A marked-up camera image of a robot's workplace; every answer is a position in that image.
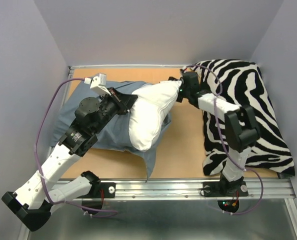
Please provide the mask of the grey-blue pillowcase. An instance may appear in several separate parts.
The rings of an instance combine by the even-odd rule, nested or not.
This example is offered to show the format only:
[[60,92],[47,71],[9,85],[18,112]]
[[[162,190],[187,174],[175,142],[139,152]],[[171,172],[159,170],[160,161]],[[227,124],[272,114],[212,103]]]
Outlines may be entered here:
[[[133,94],[133,91],[139,89],[143,85],[148,84],[144,81],[108,81],[106,86],[113,87],[117,91],[124,94]],[[98,134],[98,141],[93,146],[95,149],[114,150],[120,152],[130,152],[144,160],[146,175],[151,177],[157,158],[157,146],[161,142],[162,136],[172,122],[171,113],[162,123],[162,128],[157,142],[147,151],[140,151],[133,147],[129,137],[129,121],[131,113],[127,115],[116,115]]]

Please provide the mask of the white pillow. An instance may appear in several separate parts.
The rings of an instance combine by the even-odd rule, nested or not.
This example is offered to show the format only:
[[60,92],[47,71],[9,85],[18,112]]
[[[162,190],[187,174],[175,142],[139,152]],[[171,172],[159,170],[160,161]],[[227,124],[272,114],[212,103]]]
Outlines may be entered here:
[[145,152],[157,142],[181,85],[180,80],[161,81],[144,84],[132,92],[137,100],[130,110],[128,133],[135,149]]

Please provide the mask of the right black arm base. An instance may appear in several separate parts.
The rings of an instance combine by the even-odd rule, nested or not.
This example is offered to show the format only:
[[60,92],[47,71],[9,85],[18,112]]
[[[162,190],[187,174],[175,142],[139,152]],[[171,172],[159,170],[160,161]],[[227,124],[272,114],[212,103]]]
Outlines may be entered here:
[[228,190],[220,190],[219,181],[206,181],[199,189],[199,195],[205,198],[217,199],[219,209],[225,213],[236,214],[240,207],[240,198],[248,197],[248,187],[245,181]]

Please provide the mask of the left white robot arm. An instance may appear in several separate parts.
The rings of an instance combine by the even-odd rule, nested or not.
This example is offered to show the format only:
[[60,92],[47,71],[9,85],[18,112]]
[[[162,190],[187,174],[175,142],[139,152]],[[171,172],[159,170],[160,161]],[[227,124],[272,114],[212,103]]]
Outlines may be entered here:
[[116,115],[126,115],[138,99],[110,87],[100,97],[86,97],[75,110],[75,118],[59,139],[52,153],[38,165],[33,176],[16,191],[6,192],[1,200],[32,232],[39,230],[63,204],[73,205],[82,197],[103,197],[101,180],[91,171],[54,189],[54,185],[97,142],[97,135]]

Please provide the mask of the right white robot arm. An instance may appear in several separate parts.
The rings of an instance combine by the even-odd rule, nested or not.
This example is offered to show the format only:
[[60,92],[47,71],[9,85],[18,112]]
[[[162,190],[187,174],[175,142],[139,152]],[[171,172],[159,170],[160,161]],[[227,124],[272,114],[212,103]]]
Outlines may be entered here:
[[228,160],[220,174],[219,183],[210,189],[218,190],[222,195],[230,195],[240,190],[244,184],[247,157],[251,147],[260,138],[254,110],[251,106],[238,106],[200,89],[198,75],[195,72],[183,73],[180,81],[177,102],[187,99],[197,109],[213,115],[217,121],[224,122],[224,135],[228,147],[223,149]]

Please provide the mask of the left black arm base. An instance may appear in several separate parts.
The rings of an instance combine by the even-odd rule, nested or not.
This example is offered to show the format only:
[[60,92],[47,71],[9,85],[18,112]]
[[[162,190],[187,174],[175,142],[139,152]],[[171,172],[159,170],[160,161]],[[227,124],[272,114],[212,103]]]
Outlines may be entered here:
[[106,214],[112,215],[112,212],[100,212],[98,210],[107,209],[105,199],[113,199],[116,192],[115,182],[100,182],[93,186],[88,194],[79,197],[82,210],[85,215],[90,217],[105,217]]

